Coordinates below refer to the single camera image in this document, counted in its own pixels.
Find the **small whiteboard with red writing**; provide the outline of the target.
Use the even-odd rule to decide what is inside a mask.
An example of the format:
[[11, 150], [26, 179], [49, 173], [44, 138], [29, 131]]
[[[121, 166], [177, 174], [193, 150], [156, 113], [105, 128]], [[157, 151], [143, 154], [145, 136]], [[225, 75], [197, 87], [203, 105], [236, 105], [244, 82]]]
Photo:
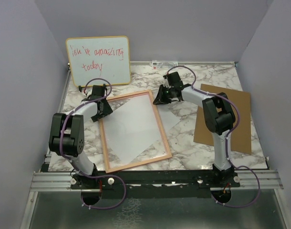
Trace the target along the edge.
[[65, 42], [73, 84], [78, 87], [131, 82], [129, 39], [126, 36], [68, 38]]

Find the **white label strip at wall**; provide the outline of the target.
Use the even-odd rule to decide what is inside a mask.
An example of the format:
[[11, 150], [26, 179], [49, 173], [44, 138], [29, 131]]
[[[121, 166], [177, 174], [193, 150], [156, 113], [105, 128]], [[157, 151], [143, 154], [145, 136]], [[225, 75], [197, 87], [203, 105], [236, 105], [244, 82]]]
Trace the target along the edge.
[[150, 64], [153, 70], [168, 70], [172, 67], [178, 66], [178, 62], [174, 61], [152, 61]]

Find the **aluminium front rail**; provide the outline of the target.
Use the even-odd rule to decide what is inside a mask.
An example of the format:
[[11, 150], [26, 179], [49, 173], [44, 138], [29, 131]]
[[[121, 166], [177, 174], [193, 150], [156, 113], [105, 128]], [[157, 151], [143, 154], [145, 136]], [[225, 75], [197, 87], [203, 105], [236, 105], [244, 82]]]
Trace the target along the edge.
[[[252, 189], [284, 189], [276, 170], [254, 170], [259, 182], [249, 170], [239, 170], [239, 187], [231, 185], [232, 190]], [[34, 173], [31, 181], [31, 192], [62, 192], [72, 191], [69, 172], [40, 172]]]

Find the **white photo paper sheet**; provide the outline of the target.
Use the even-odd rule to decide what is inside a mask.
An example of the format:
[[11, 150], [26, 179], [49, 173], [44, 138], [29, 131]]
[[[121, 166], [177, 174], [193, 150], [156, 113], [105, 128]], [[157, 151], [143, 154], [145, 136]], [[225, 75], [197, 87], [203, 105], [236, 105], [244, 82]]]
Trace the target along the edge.
[[119, 106], [103, 119], [109, 154], [121, 165], [166, 155], [149, 95], [112, 102]]

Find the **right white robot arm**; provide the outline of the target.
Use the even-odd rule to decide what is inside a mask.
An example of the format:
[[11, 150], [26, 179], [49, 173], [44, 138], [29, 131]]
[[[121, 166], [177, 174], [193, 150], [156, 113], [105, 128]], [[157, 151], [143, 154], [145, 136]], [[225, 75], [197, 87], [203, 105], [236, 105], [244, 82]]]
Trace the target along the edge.
[[230, 138], [236, 121], [232, 103], [225, 93], [213, 94], [196, 89], [191, 84], [184, 84], [178, 72], [163, 76], [165, 82], [160, 85], [154, 105], [185, 101], [203, 109], [205, 125], [212, 133], [214, 141], [213, 183], [222, 187], [229, 181], [226, 172], [232, 167], [230, 162]]

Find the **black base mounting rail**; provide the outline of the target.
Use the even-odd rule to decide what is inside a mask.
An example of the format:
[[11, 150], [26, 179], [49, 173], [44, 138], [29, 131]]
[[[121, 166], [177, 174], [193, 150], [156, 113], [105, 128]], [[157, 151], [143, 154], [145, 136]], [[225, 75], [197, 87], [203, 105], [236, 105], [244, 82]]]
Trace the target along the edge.
[[71, 190], [105, 199], [209, 198], [211, 190], [240, 187], [238, 174], [213, 170], [157, 170], [99, 172], [98, 178], [73, 175]]

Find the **brown cardboard backing board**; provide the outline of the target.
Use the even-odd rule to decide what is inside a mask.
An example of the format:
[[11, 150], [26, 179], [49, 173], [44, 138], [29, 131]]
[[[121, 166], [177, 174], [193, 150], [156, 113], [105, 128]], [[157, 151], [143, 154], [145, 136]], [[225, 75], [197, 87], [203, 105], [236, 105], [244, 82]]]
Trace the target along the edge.
[[[251, 154], [251, 120], [250, 120], [250, 94], [247, 92], [222, 88], [213, 85], [201, 84], [201, 90], [210, 93], [225, 93], [239, 110], [239, 126], [231, 133], [231, 150]], [[213, 146], [212, 133], [205, 125], [204, 112], [201, 107], [197, 108], [194, 142]]]

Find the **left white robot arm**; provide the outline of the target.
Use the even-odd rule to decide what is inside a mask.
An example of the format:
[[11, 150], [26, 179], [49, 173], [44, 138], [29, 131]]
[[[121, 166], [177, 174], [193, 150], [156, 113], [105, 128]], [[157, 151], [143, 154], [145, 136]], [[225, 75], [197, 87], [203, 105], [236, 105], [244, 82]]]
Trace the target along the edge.
[[91, 94], [68, 113], [55, 113], [49, 137], [49, 150], [65, 158], [87, 188], [98, 184], [98, 171], [84, 152], [84, 123], [98, 120], [113, 111], [107, 101], [110, 92], [105, 84], [94, 85]]

